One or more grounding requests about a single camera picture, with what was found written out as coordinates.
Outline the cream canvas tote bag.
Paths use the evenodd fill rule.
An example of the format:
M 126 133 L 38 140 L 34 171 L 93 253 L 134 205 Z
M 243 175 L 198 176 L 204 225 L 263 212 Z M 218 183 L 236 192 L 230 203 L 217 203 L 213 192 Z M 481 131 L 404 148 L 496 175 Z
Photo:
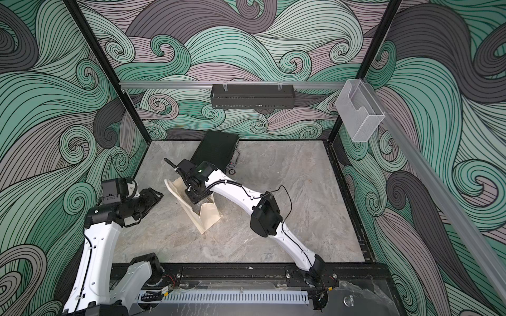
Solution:
M 197 204 L 193 204 L 185 193 L 185 186 L 181 178 L 178 178 L 174 182 L 165 179 L 164 184 L 168 191 L 177 199 L 183 211 L 188 215 L 200 234 L 204 234 L 223 217 L 223 214 L 216 205 L 213 194 L 199 201 Z

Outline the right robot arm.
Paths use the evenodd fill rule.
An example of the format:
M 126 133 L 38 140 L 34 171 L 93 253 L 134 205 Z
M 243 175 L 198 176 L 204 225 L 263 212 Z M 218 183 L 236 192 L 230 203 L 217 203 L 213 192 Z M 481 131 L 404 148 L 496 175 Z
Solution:
M 216 193 L 238 205 L 250 216 L 250 228 L 260 237 L 274 240 L 304 273 L 308 284 L 320 282 L 325 261 L 307 248 L 288 228 L 273 192 L 256 192 L 230 179 L 218 167 L 204 161 L 195 165 L 187 159 L 171 165 L 185 185 L 185 193 L 196 204 Z

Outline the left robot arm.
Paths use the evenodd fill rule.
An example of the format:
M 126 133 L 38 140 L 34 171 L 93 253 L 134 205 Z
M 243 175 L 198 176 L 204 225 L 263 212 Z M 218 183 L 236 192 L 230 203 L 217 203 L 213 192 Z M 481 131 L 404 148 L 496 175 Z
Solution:
M 109 289 L 117 240 L 128 227 L 125 219 L 140 223 L 162 198 L 162 193 L 146 188 L 124 201 L 88 211 L 83 253 L 62 315 L 129 315 L 142 287 L 148 282 L 159 284 L 163 269 L 157 255 L 150 253 L 134 258 L 116 287 Z

